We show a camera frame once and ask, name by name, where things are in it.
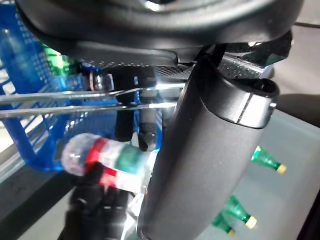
green glass bottle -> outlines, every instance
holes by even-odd
[[[287,170],[285,165],[278,162],[272,155],[268,153],[267,150],[260,146],[256,147],[251,161],[255,164],[271,168],[277,171],[279,174],[283,174]]]
[[[249,229],[253,229],[257,224],[256,218],[246,212],[234,195],[230,196],[226,201],[224,205],[224,212],[243,221]]]
[[[219,212],[216,218],[212,221],[211,225],[225,231],[230,237],[233,237],[236,234],[236,231],[229,226],[221,212]]]

metal rod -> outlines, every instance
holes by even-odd
[[[131,105],[107,105],[107,106],[61,106],[45,108],[28,108],[1,110],[0,119],[16,118],[40,114],[72,114],[80,112],[103,112],[103,111],[128,111],[140,109],[163,109],[172,108],[177,105],[176,102],[160,102],[149,104],[131,104]]]
[[[16,102],[27,102],[27,101],[45,101],[45,100],[71,100],[71,99],[100,99],[107,97],[115,97],[119,95],[129,94],[136,91],[142,90],[168,90],[174,88],[183,88],[185,86],[184,82],[179,83],[160,83],[155,86],[147,87],[134,87],[126,90],[118,91],[61,91],[61,92],[45,92],[45,93],[26,93],[26,94],[16,94],[16,95],[2,95],[0,96],[0,105],[10,104]]]

blue plastic basket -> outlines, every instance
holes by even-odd
[[[52,75],[41,43],[25,28],[13,4],[0,4],[0,86],[1,95],[84,90],[83,78],[79,75]],[[34,101],[0,105],[0,110],[116,103],[115,98],[99,101]],[[138,114],[135,113],[135,131],[139,130],[138,121]],[[25,163],[34,169],[52,172],[63,169],[57,152],[71,137],[93,133],[114,138],[116,112],[46,114],[8,118],[2,122]]]

plastic bottle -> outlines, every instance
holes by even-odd
[[[221,212],[215,217],[211,225],[225,231],[230,237],[236,234],[236,231],[227,223]]]
[[[287,170],[287,167],[284,164],[278,162],[267,150],[260,146],[256,147],[251,161],[255,164],[273,169],[279,174],[283,174]]]
[[[247,213],[234,195],[230,196],[226,201],[224,205],[224,212],[243,221],[249,229],[253,229],[257,224],[256,218]]]
[[[42,47],[53,75],[66,77],[77,74],[78,63],[75,60],[61,55],[45,44],[42,44]]]
[[[123,142],[82,133],[69,140],[61,161],[67,172],[77,176],[83,176],[92,164],[100,162],[105,166],[101,184],[144,193],[156,156],[155,152],[142,152]]]

bottle cap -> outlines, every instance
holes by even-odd
[[[249,218],[249,220],[245,223],[245,225],[246,225],[249,229],[253,229],[256,224],[257,224],[257,219],[256,219],[254,216],[251,216],[251,217]]]
[[[231,228],[231,230],[228,232],[228,235],[230,237],[233,237],[234,235],[236,235],[236,231],[233,228]]]
[[[281,164],[276,171],[277,171],[279,174],[283,174],[286,170],[287,170],[287,166]]]

